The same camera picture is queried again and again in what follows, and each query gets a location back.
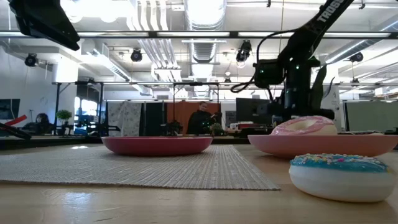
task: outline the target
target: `blue frosted donut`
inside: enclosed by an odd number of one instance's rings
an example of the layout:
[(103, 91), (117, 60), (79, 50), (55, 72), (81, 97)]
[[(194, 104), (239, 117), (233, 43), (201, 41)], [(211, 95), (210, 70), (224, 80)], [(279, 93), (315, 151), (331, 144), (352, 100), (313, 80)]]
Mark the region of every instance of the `blue frosted donut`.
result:
[(323, 169), (334, 169), (351, 172), (389, 172), (388, 167), (380, 160), (366, 156), (339, 154), (306, 154), (296, 156), (290, 161), (292, 166), (303, 166)]
[(396, 175), (372, 157), (307, 154), (290, 161), (289, 175), (300, 190), (344, 202), (379, 202), (394, 190)]

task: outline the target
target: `cable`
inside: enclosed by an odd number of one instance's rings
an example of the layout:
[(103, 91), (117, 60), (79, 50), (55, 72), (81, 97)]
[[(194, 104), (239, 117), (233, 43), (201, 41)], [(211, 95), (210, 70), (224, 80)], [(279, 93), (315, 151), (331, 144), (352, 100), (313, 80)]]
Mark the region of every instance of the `cable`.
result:
[[(293, 30), (282, 30), (282, 31), (275, 32), (275, 33), (273, 33), (273, 34), (269, 34), (268, 36), (265, 36), (265, 37), (260, 41), (259, 45), (257, 45), (257, 54), (256, 54), (256, 61), (257, 61), (257, 63), (259, 63), (259, 61), (260, 61), (260, 47), (261, 47), (261, 44), (262, 44), (265, 40), (267, 40), (268, 38), (273, 37), (273, 36), (275, 36), (275, 35), (278, 35), (278, 34), (285, 34), (285, 33), (294, 32), (294, 31), (295, 31), (295, 29), (293, 29)], [(231, 87), (231, 92), (233, 92), (233, 93), (240, 93), (241, 91), (243, 91), (244, 89), (246, 89), (250, 84), (254, 84), (253, 80), (254, 80), (254, 75), (251, 77), (251, 79), (250, 79), (248, 82), (239, 83), (239, 84), (237, 84), (237, 85), (232, 86), (232, 87)]]
[(270, 90), (269, 88), (266, 88), (266, 90), (268, 91), (269, 99), (270, 99), (271, 101), (274, 101), (274, 97), (272, 96), (271, 90)]

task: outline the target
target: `potted plant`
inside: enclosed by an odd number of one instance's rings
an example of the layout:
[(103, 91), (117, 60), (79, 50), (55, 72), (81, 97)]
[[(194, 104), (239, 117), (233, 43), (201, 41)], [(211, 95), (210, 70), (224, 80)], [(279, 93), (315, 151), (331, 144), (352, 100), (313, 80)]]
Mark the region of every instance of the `potted plant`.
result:
[(69, 112), (67, 110), (60, 110), (57, 112), (56, 116), (62, 123), (62, 128), (61, 130), (58, 130), (58, 135), (64, 135), (69, 125), (68, 120), (72, 117), (72, 112)]
[(224, 130), (222, 125), (220, 123), (214, 123), (213, 125), (210, 126), (211, 133), (214, 136), (223, 136), (224, 135)]

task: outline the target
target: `white wall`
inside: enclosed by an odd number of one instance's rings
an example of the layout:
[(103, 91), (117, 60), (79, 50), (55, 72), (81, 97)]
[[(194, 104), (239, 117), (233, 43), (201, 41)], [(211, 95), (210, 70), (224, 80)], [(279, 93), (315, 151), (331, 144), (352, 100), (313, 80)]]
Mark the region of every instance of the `white wall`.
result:
[(39, 113), (46, 113), (53, 122), (57, 87), (51, 84), (51, 80), (52, 72), (47, 72), (46, 76), (42, 68), (29, 68), (24, 61), (8, 55), (0, 47), (0, 98), (21, 99), (19, 113), (15, 117), (24, 114), (28, 117), (17, 127), (31, 121), (29, 110), (33, 110), (33, 120)]
[(322, 100), (321, 108), (333, 110), (335, 112), (335, 126), (338, 131), (341, 131), (341, 111), (343, 109), (340, 106), (340, 95), (338, 91), (338, 86), (332, 86), (329, 95)]

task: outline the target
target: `donut frosting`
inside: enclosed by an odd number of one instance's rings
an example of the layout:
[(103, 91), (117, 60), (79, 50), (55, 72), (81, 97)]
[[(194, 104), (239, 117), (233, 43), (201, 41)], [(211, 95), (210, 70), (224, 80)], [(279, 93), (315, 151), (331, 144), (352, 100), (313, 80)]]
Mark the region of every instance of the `donut frosting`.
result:
[(339, 154), (306, 154), (290, 161), (292, 166), (334, 169), (351, 172), (390, 172), (388, 166), (373, 157)]
[[(311, 121), (312, 124), (303, 129), (290, 129), (289, 126), (296, 124), (298, 122), (303, 121)], [(320, 131), (325, 126), (333, 125), (334, 123), (332, 120), (322, 117), (322, 116), (305, 116), (297, 119), (291, 119), (286, 121), (274, 128), (272, 131), (272, 135), (301, 135), (301, 134), (308, 134), (308, 133), (315, 133)]]

